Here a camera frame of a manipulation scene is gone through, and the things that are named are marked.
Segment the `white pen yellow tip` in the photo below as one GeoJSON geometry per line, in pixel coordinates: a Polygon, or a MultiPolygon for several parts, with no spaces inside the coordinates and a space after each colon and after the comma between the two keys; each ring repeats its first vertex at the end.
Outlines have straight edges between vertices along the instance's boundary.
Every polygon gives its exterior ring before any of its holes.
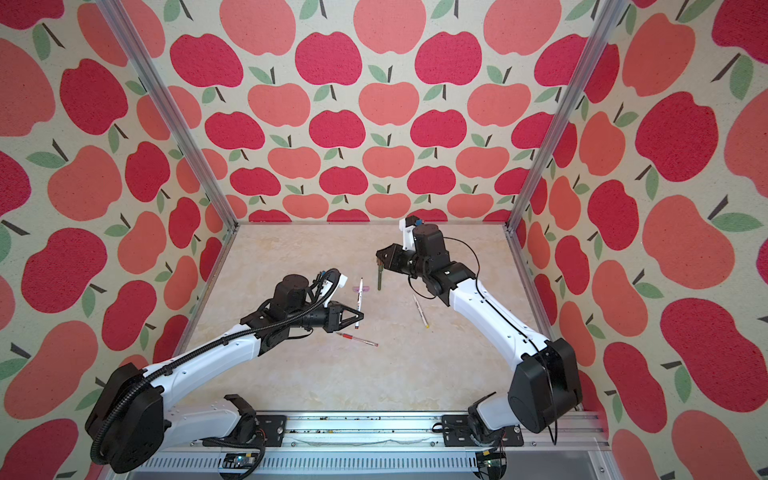
{"type": "Polygon", "coordinates": [[[430,324],[429,324],[429,322],[428,322],[428,320],[427,320],[427,317],[426,317],[426,315],[425,315],[425,312],[424,312],[424,310],[423,310],[423,308],[422,308],[422,306],[421,306],[421,304],[420,304],[420,302],[419,302],[419,300],[418,300],[417,296],[414,294],[414,295],[412,295],[412,298],[413,298],[413,300],[414,300],[414,303],[415,303],[415,306],[416,306],[416,309],[417,309],[417,312],[418,312],[419,318],[421,319],[421,321],[422,321],[422,323],[423,323],[424,327],[425,327],[425,328],[427,328],[427,329],[429,329],[429,328],[430,328],[430,324]]]}

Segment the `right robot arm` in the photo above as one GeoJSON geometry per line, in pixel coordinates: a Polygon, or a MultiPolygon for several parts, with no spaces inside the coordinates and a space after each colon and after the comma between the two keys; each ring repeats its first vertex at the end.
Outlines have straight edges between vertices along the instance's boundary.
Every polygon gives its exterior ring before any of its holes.
{"type": "Polygon", "coordinates": [[[409,216],[399,221],[399,229],[403,242],[376,253],[380,267],[422,280],[429,297],[468,319],[512,370],[506,395],[491,393],[468,408],[473,441],[494,446],[506,428],[522,426],[532,433],[546,431],[556,443],[559,419],[583,399],[574,348],[563,338],[551,340],[533,330],[495,299],[479,270],[451,259],[437,225],[409,216]]]}

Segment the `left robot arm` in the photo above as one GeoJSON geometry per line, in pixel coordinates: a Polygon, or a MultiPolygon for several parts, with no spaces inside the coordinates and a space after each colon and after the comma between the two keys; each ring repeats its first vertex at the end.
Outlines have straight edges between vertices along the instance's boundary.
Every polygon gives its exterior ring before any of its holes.
{"type": "Polygon", "coordinates": [[[220,337],[187,353],[138,368],[126,363],[109,377],[85,422],[90,459],[116,473],[149,460],[181,423],[172,407],[229,369],[254,360],[284,341],[290,331],[336,333],[363,319],[363,313],[333,300],[347,282],[336,268],[309,281],[285,276],[271,298],[220,337]]]}

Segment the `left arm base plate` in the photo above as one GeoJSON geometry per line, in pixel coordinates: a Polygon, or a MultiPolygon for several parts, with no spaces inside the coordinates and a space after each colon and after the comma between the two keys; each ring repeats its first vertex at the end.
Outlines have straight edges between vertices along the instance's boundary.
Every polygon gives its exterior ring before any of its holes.
{"type": "Polygon", "coordinates": [[[227,448],[259,449],[280,447],[285,434],[285,415],[242,416],[233,429],[225,436],[203,439],[204,446],[227,448]]]}

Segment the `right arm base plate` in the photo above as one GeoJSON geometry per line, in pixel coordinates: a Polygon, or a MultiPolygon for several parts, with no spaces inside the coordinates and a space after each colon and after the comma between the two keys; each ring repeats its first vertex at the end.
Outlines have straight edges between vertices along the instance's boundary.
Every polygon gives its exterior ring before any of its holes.
{"type": "Polygon", "coordinates": [[[524,440],[518,425],[490,430],[482,421],[468,414],[443,415],[432,426],[433,433],[443,437],[446,447],[522,447],[524,440]]]}

